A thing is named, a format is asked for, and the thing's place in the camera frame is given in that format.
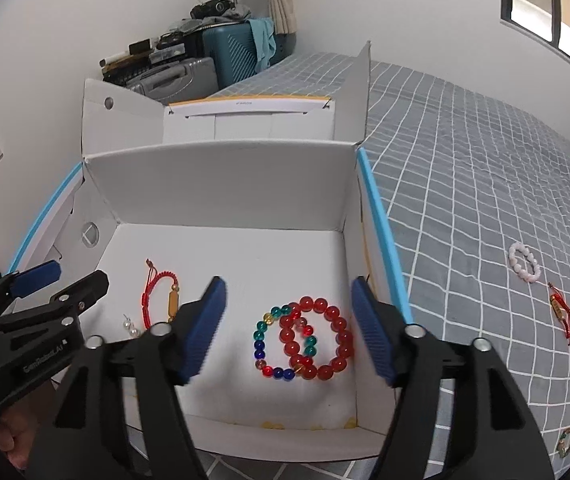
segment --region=white wall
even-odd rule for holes
[[[294,0],[297,51],[411,67],[517,106],[570,141],[570,63],[500,22],[500,0]]]
[[[266,0],[244,0],[264,13]],[[82,88],[98,61],[158,36],[195,0],[0,0],[0,270],[81,160]]]

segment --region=gray checkered bedsheet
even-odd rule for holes
[[[351,61],[291,57],[220,93],[331,95]],[[371,81],[364,147],[415,320],[445,340],[492,341],[560,476],[570,466],[555,451],[570,426],[570,347],[545,283],[570,306],[570,147],[532,115],[434,76],[373,62]],[[516,240],[533,248],[539,283],[506,265]],[[451,403],[444,383],[426,476],[442,468]]]

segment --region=cardboard box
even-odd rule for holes
[[[194,445],[281,462],[376,455],[394,392],[375,374],[351,317],[351,282],[368,276],[381,301],[411,315],[358,148],[368,93],[369,45],[330,100],[242,97],[163,107],[88,81],[82,168],[39,215],[10,270],[58,259],[62,278],[41,291],[43,301],[96,268],[105,271],[109,291],[81,325],[86,336],[108,342],[129,337],[124,316],[143,327],[147,258],[176,273],[181,303],[221,276],[228,303],[218,332],[200,374],[177,388]],[[159,282],[150,298],[152,322],[166,320],[169,286]],[[256,322],[272,306],[307,295],[340,308],[354,332],[354,358],[326,382],[264,378],[254,366]],[[314,360],[328,363],[335,333],[322,316],[306,317],[318,337]],[[274,324],[266,333],[266,359],[285,368],[279,331]],[[134,380],[124,380],[124,394],[127,423],[140,428]]]

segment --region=metal screw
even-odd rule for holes
[[[167,335],[171,331],[172,326],[169,323],[156,323],[149,329],[149,332],[156,337]]]
[[[407,325],[405,327],[405,333],[409,337],[413,337],[414,339],[420,339],[421,337],[425,337],[425,329],[420,325]]]
[[[85,346],[91,350],[95,350],[102,346],[103,343],[104,340],[99,335],[92,335],[85,341]]]
[[[492,344],[487,341],[487,339],[479,337],[477,339],[474,339],[474,347],[481,352],[488,352],[492,349]]]

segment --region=round hole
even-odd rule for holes
[[[82,243],[86,247],[92,248],[98,244],[98,239],[100,238],[98,227],[94,222],[87,222],[82,226]]]

